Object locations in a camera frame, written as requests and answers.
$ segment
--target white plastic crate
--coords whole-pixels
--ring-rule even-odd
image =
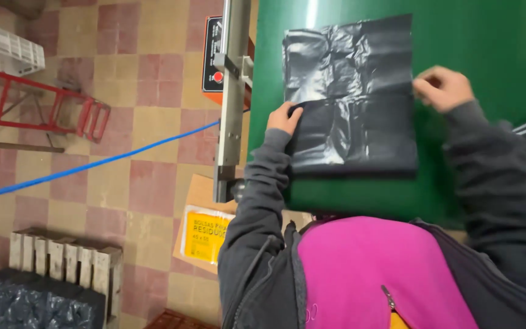
[[[0,29],[0,72],[21,77],[44,68],[42,46]]]

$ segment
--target yellow label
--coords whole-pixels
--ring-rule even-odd
[[[216,264],[230,220],[188,212],[184,255]]]

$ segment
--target hand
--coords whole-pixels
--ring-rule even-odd
[[[468,78],[442,66],[423,71],[413,80],[413,89],[423,104],[433,106],[439,113],[474,100]]]
[[[267,129],[281,129],[293,136],[293,131],[296,130],[297,122],[303,112],[303,108],[299,107],[293,112],[291,118],[288,118],[289,108],[294,105],[296,105],[294,102],[285,102],[279,109],[271,112],[271,114],[269,114],[269,120],[267,120]]]

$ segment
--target black trash bag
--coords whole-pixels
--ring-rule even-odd
[[[0,270],[0,328],[96,329],[105,296],[35,273]]]
[[[415,175],[411,23],[287,31],[285,100],[304,108],[287,148],[294,174]]]

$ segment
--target red button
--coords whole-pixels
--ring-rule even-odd
[[[214,76],[212,76],[213,79],[215,79],[216,82],[221,83],[223,81],[224,75],[221,72],[216,72]]]

